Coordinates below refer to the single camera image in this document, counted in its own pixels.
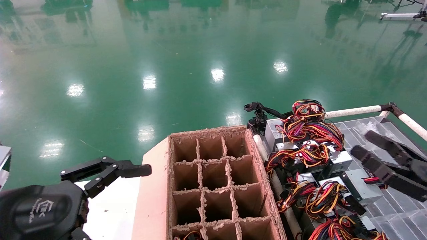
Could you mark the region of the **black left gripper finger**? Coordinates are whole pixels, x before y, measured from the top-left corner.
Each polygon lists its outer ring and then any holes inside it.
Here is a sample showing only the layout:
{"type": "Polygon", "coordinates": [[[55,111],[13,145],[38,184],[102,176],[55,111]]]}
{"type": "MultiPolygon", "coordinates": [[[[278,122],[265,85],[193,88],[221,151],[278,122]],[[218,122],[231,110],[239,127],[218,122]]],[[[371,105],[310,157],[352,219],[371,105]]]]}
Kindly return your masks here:
{"type": "Polygon", "coordinates": [[[130,160],[97,158],[61,172],[61,181],[77,182],[94,176],[84,186],[87,198],[94,198],[119,177],[137,178],[151,175],[149,164],[134,165],[130,160]]]}

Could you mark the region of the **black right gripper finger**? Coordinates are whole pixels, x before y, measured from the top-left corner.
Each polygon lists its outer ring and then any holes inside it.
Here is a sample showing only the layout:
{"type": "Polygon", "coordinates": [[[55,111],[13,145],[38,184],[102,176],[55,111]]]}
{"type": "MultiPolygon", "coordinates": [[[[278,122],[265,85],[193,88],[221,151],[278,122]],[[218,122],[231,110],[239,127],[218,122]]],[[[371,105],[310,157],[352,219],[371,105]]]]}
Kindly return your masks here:
{"type": "Polygon", "coordinates": [[[396,162],[384,162],[391,170],[405,177],[426,177],[426,157],[410,147],[374,131],[365,134],[366,140],[385,150],[396,162]]]}
{"type": "Polygon", "coordinates": [[[389,153],[396,161],[395,164],[381,160],[362,146],[354,146],[350,151],[381,183],[425,202],[426,158],[406,146],[394,146],[389,153]]]}

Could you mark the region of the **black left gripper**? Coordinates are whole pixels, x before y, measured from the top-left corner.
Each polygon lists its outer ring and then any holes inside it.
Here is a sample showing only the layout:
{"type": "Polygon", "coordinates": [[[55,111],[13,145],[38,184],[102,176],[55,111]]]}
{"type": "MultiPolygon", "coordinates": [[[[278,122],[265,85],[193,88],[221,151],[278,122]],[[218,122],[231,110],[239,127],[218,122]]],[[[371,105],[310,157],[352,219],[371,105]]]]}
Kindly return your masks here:
{"type": "Polygon", "coordinates": [[[91,240],[84,191],[70,181],[1,191],[2,240],[91,240]]]}

